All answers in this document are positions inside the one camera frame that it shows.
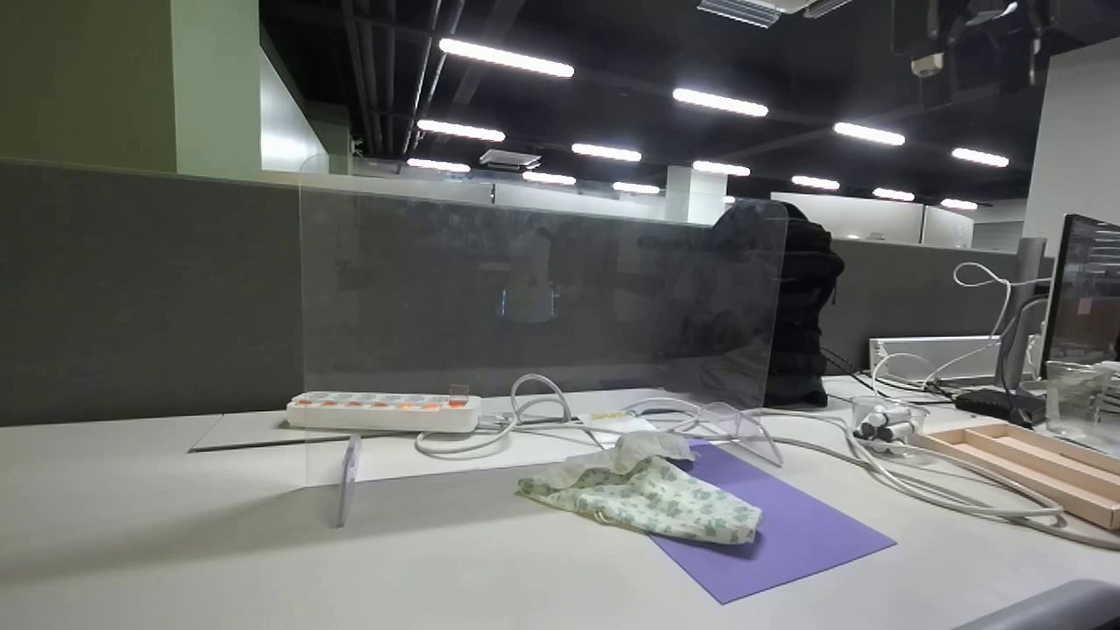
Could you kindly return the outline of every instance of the patterned cloth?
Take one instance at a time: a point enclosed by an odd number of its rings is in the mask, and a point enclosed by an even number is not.
[[[671,434],[625,434],[612,452],[577,455],[523,480],[518,495],[603,525],[667,540],[712,545],[749,545],[755,540],[761,509],[665,457],[693,462],[693,452]]]

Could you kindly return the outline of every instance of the computer monitor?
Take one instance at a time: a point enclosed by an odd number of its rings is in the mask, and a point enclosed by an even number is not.
[[[1042,375],[1051,359],[1120,357],[1120,225],[1067,214],[1052,266]]]

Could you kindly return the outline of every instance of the ceiling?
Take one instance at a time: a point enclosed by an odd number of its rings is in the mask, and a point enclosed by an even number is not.
[[[423,135],[420,116],[496,127],[509,151],[580,181],[657,181],[693,158],[749,163],[736,196],[792,190],[792,174],[841,177],[842,193],[913,190],[919,201],[1016,201],[1029,190],[1042,72],[1029,81],[1032,26],[969,28],[953,69],[916,81],[927,0],[850,0],[807,22],[749,28],[695,11],[695,0],[262,0],[262,26],[307,106],[338,106],[369,158],[449,158],[476,163],[474,141]],[[1038,61],[1120,32],[1115,0],[1046,2]],[[444,61],[442,34],[573,62],[549,81]],[[671,88],[768,102],[768,120],[684,110]],[[835,120],[906,132],[906,148],[854,144]],[[569,153],[573,141],[639,148],[639,163]],[[953,161],[983,148],[1013,167]]]

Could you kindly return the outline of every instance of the clear acrylic divider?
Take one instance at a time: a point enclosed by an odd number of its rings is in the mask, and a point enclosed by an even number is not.
[[[779,452],[743,411],[768,399],[783,221],[754,207],[714,226],[496,207],[512,186],[433,177],[426,196],[454,190],[454,204],[304,186],[304,387],[474,391],[486,394],[486,411],[509,413],[512,385],[547,375],[580,418],[657,391],[695,401],[729,422],[730,449],[777,464]],[[414,470],[379,470],[397,462],[363,457],[370,446],[345,434],[328,446],[313,438],[304,480],[315,485],[315,511],[332,525],[363,519],[345,480]],[[537,426],[512,434],[503,452],[527,442],[547,452]],[[573,442],[587,449],[580,422],[558,426],[558,457],[559,446]]]

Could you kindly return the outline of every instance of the fluorescent light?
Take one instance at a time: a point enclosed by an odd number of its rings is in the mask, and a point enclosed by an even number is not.
[[[749,177],[745,163],[724,163],[724,161],[693,161],[695,172],[729,174],[729,177]]]
[[[792,181],[801,190],[832,190],[832,193],[841,190],[835,177],[817,177],[817,174],[793,174]]]
[[[461,37],[442,37],[442,51],[476,61],[476,62],[512,68],[512,69],[525,69],[525,72],[547,72],[547,78],[563,78],[563,81],[573,78],[569,62],[523,56],[512,49],[492,49],[492,44],[461,42]]]
[[[603,158],[603,161],[639,161],[639,151],[607,148],[607,144],[569,144],[569,153]]]
[[[943,207],[950,207],[950,210],[969,210],[969,214],[981,210],[981,204],[972,204],[972,201],[953,201],[953,196],[945,196]]]
[[[573,186],[573,174],[559,172],[523,172],[525,181],[544,181],[544,186]]]
[[[987,167],[1009,167],[1013,163],[1013,158],[1006,158],[1006,153],[987,153],[987,151],[972,151],[972,148],[955,148],[953,158],[955,161],[987,163]]]
[[[884,148],[904,148],[906,135],[878,127],[857,127],[857,123],[835,123],[832,132],[863,141],[863,144],[884,144]]]
[[[901,201],[901,204],[913,204],[913,193],[910,193],[910,190],[875,190],[870,196],[878,196],[878,201]]]
[[[442,132],[442,135],[503,144],[503,132],[500,130],[486,130],[486,127],[461,127],[461,123],[444,123],[444,120],[420,120],[418,127],[426,130],[426,132]]]
[[[736,112],[736,116],[754,116],[754,120],[770,116],[770,110],[764,102],[743,102],[743,97],[724,97],[724,96],[693,90],[693,88],[677,88],[671,97],[695,106],[695,110],[717,110],[717,112]]]
[[[639,181],[615,181],[612,190],[629,196],[663,196],[663,186],[639,186]]]
[[[468,163],[461,163],[461,161],[423,161],[423,158],[411,158],[411,167],[423,167],[423,172],[468,172]]]

